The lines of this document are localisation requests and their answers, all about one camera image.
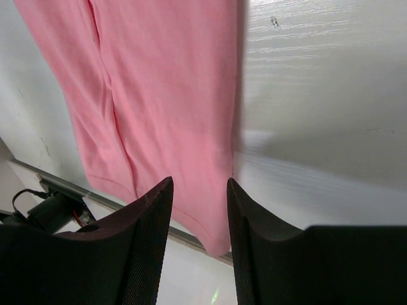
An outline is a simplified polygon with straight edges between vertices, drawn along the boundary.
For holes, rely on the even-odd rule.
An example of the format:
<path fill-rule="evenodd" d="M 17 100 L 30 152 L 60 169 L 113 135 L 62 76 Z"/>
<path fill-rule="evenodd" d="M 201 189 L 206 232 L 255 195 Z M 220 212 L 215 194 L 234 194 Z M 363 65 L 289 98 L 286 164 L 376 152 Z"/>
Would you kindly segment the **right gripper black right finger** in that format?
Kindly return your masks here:
<path fill-rule="evenodd" d="M 405 304 L 404 226 L 299 229 L 227 183 L 239 304 Z"/>

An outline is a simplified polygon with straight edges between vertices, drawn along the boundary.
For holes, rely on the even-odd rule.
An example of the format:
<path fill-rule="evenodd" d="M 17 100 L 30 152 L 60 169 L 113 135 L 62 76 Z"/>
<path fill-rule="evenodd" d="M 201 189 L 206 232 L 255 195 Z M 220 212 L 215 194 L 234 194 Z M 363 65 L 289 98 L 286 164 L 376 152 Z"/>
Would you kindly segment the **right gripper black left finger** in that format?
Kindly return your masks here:
<path fill-rule="evenodd" d="M 171 177 L 76 232 L 1 226 L 2 304 L 155 304 L 169 232 Z"/>

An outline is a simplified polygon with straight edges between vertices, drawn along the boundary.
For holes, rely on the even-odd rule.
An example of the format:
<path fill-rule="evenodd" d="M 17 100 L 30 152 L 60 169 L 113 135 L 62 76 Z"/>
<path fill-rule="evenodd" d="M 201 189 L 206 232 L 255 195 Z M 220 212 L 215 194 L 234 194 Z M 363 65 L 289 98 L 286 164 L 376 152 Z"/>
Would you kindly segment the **light pink t-shirt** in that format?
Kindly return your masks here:
<path fill-rule="evenodd" d="M 130 203 L 164 177 L 172 218 L 227 253 L 239 1 L 17 1 L 63 91 L 86 177 Z"/>

